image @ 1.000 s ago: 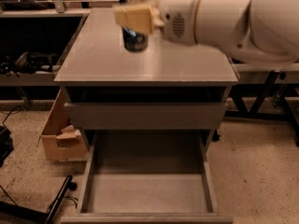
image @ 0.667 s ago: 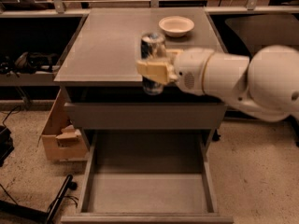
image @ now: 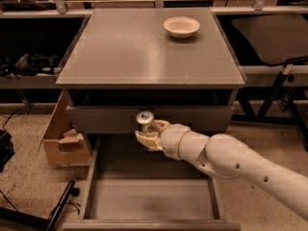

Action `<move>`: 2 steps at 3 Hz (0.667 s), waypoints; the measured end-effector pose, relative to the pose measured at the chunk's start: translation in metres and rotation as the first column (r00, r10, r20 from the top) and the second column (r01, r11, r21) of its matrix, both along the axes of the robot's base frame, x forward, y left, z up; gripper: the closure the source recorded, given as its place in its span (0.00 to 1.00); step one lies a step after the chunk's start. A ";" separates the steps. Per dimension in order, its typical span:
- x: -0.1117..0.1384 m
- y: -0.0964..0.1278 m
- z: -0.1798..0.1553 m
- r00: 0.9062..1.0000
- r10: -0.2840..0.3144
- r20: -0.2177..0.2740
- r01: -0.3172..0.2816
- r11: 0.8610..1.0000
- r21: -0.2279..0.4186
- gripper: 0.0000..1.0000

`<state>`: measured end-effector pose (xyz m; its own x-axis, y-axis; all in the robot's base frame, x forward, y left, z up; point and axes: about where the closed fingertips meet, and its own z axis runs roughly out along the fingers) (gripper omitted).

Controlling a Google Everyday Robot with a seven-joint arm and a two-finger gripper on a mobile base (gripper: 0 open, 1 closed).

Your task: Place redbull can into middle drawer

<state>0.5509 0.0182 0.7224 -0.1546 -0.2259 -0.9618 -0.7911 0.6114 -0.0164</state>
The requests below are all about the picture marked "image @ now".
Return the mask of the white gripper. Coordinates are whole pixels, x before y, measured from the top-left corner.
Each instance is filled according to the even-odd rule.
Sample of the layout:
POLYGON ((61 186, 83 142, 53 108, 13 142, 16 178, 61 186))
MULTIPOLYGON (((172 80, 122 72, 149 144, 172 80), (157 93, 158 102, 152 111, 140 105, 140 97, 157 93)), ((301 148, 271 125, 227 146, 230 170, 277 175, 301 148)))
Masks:
POLYGON ((151 129, 155 132, 136 131, 137 141, 151 151, 162 151, 171 159, 180 160, 180 141, 191 128, 182 124, 169 124, 168 121, 154 119, 151 129))

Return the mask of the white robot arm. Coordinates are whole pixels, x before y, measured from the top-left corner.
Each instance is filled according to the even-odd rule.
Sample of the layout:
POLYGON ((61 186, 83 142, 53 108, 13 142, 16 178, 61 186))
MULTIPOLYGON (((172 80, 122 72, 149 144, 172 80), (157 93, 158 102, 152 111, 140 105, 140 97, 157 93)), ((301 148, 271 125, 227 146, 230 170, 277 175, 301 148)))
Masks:
POLYGON ((137 123, 141 129, 135 136, 148 149, 186 161, 212 177, 225 180, 242 177, 308 219, 307 177, 273 163, 226 134, 209 137, 185 125, 149 117, 138 117, 137 123))

